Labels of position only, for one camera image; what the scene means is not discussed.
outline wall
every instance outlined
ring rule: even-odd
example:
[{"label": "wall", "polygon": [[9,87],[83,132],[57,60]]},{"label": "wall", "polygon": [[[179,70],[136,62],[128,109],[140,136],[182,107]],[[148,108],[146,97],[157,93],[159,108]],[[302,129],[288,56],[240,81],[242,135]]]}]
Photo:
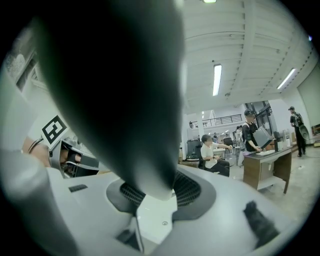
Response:
[{"label": "wall", "polygon": [[289,114],[289,118],[287,119],[288,117],[288,114],[285,114],[285,112],[287,111],[287,113],[290,113],[288,111],[288,108],[290,106],[294,106],[295,110],[301,114],[302,118],[303,118],[303,122],[304,122],[304,125],[306,126],[308,132],[309,132],[309,135],[310,135],[310,141],[307,141],[307,143],[313,143],[314,140],[313,140],[313,135],[312,135],[312,131],[311,131],[311,126],[310,126],[310,121],[309,121],[309,116],[308,116],[308,112],[307,112],[307,109],[306,109],[306,106],[305,106],[305,103],[298,91],[297,88],[292,88],[291,90],[287,91],[286,94],[284,94],[282,96],[282,100],[284,101],[284,103],[286,104],[286,108],[282,108],[281,110],[280,109],[272,109],[273,112],[278,112],[277,114],[278,115],[281,115],[281,117],[283,119],[285,119],[284,121],[287,120],[288,122],[288,127],[289,127],[289,130],[290,132],[294,132],[295,129],[293,127],[290,126],[290,114]]},{"label": "wall", "polygon": [[310,125],[320,124],[320,67],[315,66],[310,75],[299,85],[298,91],[304,102]]},{"label": "wall", "polygon": [[246,110],[245,105],[241,104],[241,105],[238,105],[237,107],[227,106],[227,107],[215,108],[214,114],[215,114],[215,118],[222,118],[222,117],[241,114],[242,120],[245,120],[245,116],[244,116],[245,110]]}]

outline floor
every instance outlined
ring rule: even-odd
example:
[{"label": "floor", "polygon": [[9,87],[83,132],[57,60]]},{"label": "floor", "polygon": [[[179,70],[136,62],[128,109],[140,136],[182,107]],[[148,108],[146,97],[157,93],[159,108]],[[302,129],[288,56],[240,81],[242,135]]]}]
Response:
[{"label": "floor", "polygon": [[[226,159],[233,165],[234,157]],[[230,167],[230,177],[242,182],[244,168],[234,164]],[[309,146],[306,155],[298,157],[298,151],[292,153],[291,175],[287,193],[284,194],[285,182],[261,189],[259,192],[273,201],[289,217],[304,221],[308,217],[320,192],[320,147]]]}]

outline white ceiling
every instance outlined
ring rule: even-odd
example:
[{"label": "white ceiling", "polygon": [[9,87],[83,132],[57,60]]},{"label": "white ceiling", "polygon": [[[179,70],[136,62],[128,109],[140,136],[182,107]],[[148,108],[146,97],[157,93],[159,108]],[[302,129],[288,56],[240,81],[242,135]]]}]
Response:
[{"label": "white ceiling", "polygon": [[[280,98],[318,61],[306,32],[276,0],[185,0],[183,18],[187,113]],[[222,75],[212,96],[216,64]],[[277,89],[292,68],[293,80]]]}]

